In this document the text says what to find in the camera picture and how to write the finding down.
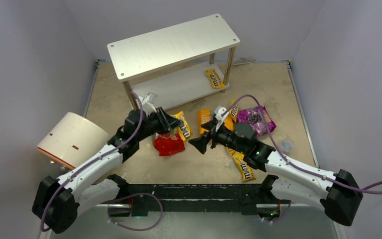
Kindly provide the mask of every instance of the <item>beige tabletop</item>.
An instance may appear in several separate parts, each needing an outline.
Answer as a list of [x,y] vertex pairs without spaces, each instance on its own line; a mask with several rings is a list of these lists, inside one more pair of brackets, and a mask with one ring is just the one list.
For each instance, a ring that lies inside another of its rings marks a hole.
[[[132,85],[191,66],[185,63],[160,72],[151,73],[140,79],[130,81]],[[309,165],[314,165],[308,137],[304,128],[298,103],[294,94],[287,65],[285,63],[254,63],[233,66],[230,74],[230,88],[226,93],[214,93],[168,110],[169,114],[183,111],[190,124],[193,137],[198,137],[197,113],[200,109],[214,110],[216,106],[227,107],[231,99],[243,94],[255,96],[264,105],[276,123],[273,137],[277,143],[284,138],[294,141],[294,149],[288,155]],[[240,109],[255,106],[252,99],[238,103]],[[92,98],[87,111],[87,119],[93,121],[110,135],[124,124],[131,106],[122,84],[118,81],[111,63],[100,64]],[[259,138],[272,145],[268,136]],[[200,154],[192,145],[186,143],[186,150],[170,157],[159,157],[150,138],[140,143],[140,149],[125,163],[112,169],[129,183],[149,184],[228,184],[241,183],[241,174],[226,149],[218,145]],[[266,173],[254,170],[256,180],[261,183]]]

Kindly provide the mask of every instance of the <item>shelf leg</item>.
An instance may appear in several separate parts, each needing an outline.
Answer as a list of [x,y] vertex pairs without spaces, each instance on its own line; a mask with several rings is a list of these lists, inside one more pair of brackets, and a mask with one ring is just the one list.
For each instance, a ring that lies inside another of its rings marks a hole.
[[211,65],[214,64],[214,53],[210,54],[210,60],[208,61]]
[[129,101],[131,102],[132,108],[133,108],[134,110],[138,109],[137,102],[135,101],[135,98],[134,98],[134,97],[132,96],[132,94],[131,94],[132,88],[131,88],[131,86],[129,85],[129,82],[128,82],[128,81],[124,81],[124,82],[122,82],[122,85],[124,86],[126,95],[128,96],[128,99],[129,99]]
[[224,74],[224,77],[223,77],[223,83],[225,85],[228,84],[228,81],[229,81],[229,73],[230,73],[230,68],[232,66],[232,60],[233,60],[233,55],[235,54],[235,49],[236,49],[236,46],[234,47],[231,47],[229,49],[229,55],[228,55],[228,63],[226,65],[226,70],[225,70],[225,74]]

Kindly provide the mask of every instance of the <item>shelf top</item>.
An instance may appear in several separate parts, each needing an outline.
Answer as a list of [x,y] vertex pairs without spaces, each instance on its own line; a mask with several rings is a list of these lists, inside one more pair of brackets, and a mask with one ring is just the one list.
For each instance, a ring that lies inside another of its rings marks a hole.
[[219,14],[184,22],[107,45],[123,82],[237,46],[240,40]]

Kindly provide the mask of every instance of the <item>wire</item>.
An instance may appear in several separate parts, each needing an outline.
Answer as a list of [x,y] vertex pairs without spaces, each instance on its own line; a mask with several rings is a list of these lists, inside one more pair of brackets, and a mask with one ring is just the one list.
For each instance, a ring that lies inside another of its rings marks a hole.
[[150,230],[150,229],[154,228],[155,226],[157,226],[157,225],[160,223],[160,221],[162,220],[162,217],[163,217],[163,207],[162,207],[162,203],[160,202],[160,200],[159,200],[156,196],[154,196],[153,194],[150,194],[150,193],[136,193],[136,194],[131,194],[131,195],[129,195],[129,196],[127,196],[127,197],[124,197],[124,198],[120,198],[120,199],[112,200],[112,201],[110,201],[110,203],[118,203],[118,202],[121,202],[121,201],[123,201],[123,200],[125,200],[125,199],[129,199],[129,198],[132,199],[133,197],[135,197],[135,196],[140,196],[140,195],[150,196],[150,197],[154,198],[154,199],[156,200],[156,202],[159,204],[159,207],[160,207],[160,216],[159,216],[159,218],[157,219],[156,223],[154,223],[152,226],[150,226],[150,227],[148,227],[148,228],[143,228],[143,229],[131,228],[131,227],[129,227],[129,226],[122,225],[122,224],[116,222],[115,220],[113,220],[113,219],[110,217],[109,210],[107,210],[107,217],[109,218],[109,221],[107,221],[107,222],[111,222],[111,223],[113,223],[113,224],[115,224],[115,225],[117,225],[117,226],[120,226],[120,227],[122,227],[122,228],[131,230],[131,231],[135,231],[135,232],[143,232],[143,231],[147,231],[147,230]]
[[50,227],[48,228],[44,228],[44,225],[45,225],[45,219],[46,219],[46,215],[49,211],[49,208],[50,208],[50,205],[52,204],[53,200],[55,200],[56,196],[58,195],[58,193],[70,182],[72,181],[78,174],[80,174],[82,171],[84,171],[86,168],[88,168],[90,165],[94,164],[95,162],[97,162],[98,160],[101,160],[102,158],[110,155],[111,153],[117,151],[118,149],[124,147],[129,141],[131,141],[134,136],[137,134],[138,130],[140,129],[140,126],[141,126],[141,123],[143,121],[143,118],[144,118],[144,111],[143,111],[143,105],[141,104],[141,101],[139,100],[138,98],[138,95],[135,94],[134,92],[131,92],[131,94],[134,96],[135,99],[137,99],[138,103],[139,103],[139,106],[140,106],[140,119],[138,121],[138,125],[137,125],[137,128],[135,129],[135,131],[132,133],[132,135],[127,139],[125,140],[121,145],[119,145],[118,147],[116,148],[113,148],[111,150],[109,150],[108,152],[100,155],[99,157],[96,157],[94,158],[93,160],[90,160],[88,163],[86,163],[85,165],[83,165],[82,167],[80,167],[77,171],[75,171],[71,177],[69,177],[67,180],[65,180],[60,186],[59,188],[56,189],[56,191],[53,193],[53,195],[50,197],[48,203],[46,204],[46,207],[43,211],[43,215],[42,215],[42,218],[40,220],[40,230],[42,232],[47,232],[50,230]]
[[[258,113],[260,114],[261,119],[262,119],[264,125],[266,126],[267,134],[269,135],[269,138],[270,138],[270,140],[272,141],[273,146],[275,147],[275,149],[277,150],[277,152],[279,153],[279,155],[282,157],[282,159],[283,159],[284,161],[286,161],[290,166],[296,168],[297,170],[299,170],[299,171],[301,171],[301,172],[304,172],[304,173],[307,173],[307,174],[309,174],[309,175],[316,176],[316,177],[319,177],[319,178],[323,179],[323,175],[318,174],[318,173],[311,172],[311,171],[309,171],[309,170],[306,170],[306,169],[304,169],[304,168],[301,168],[301,167],[295,165],[294,163],[292,163],[292,162],[291,162],[291,161],[290,161],[290,160],[289,160],[289,159],[282,153],[282,151],[279,149],[278,145],[276,144],[275,140],[273,139],[273,136],[272,136],[272,133],[270,132],[269,126],[268,126],[267,122],[266,122],[265,119],[264,119],[264,115],[261,113],[261,105],[260,105],[260,103],[258,102],[258,100],[257,100],[254,96],[249,95],[249,94],[242,95],[242,96],[239,97],[233,104],[231,104],[231,106],[229,106],[229,107],[226,109],[225,113],[223,113],[222,116],[224,116],[225,114],[227,114],[227,113],[229,112],[229,110],[230,110],[232,107],[234,107],[234,106],[236,105],[236,103],[238,103],[238,102],[239,102],[242,98],[244,98],[244,97],[250,97],[250,98],[252,98],[252,99],[256,102]],[[371,184],[371,185],[369,185],[369,186],[367,186],[367,187],[365,187],[365,188],[363,188],[363,189],[360,189],[360,188],[356,188],[356,187],[352,187],[352,186],[343,184],[343,183],[341,183],[341,182],[338,182],[338,181],[336,181],[336,180],[334,180],[334,179],[331,179],[331,178],[328,178],[328,177],[325,177],[324,179],[327,180],[327,181],[329,181],[329,182],[335,183],[335,184],[337,184],[337,185],[339,185],[339,186],[341,186],[341,187],[344,187],[344,188],[347,188],[347,189],[350,189],[350,190],[353,190],[353,191],[356,191],[356,192],[368,193],[368,194],[382,194],[382,191],[369,190],[369,189],[372,188],[372,187],[376,187],[376,186],[378,186],[378,185],[382,185],[382,181],[377,182],[377,183],[373,183],[373,184]],[[279,220],[281,220],[281,219],[283,218],[283,216],[285,216],[285,214],[287,213],[289,207],[290,207],[290,203],[289,203],[289,205],[288,205],[286,211],[284,212],[284,214],[281,215],[277,220],[275,220],[275,222],[278,222]]]

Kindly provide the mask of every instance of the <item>white cylinder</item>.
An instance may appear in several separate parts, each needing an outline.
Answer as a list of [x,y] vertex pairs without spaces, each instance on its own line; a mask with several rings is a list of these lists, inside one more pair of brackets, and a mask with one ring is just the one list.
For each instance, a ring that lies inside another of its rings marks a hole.
[[68,112],[37,145],[37,150],[72,170],[95,155],[109,138],[93,122]]

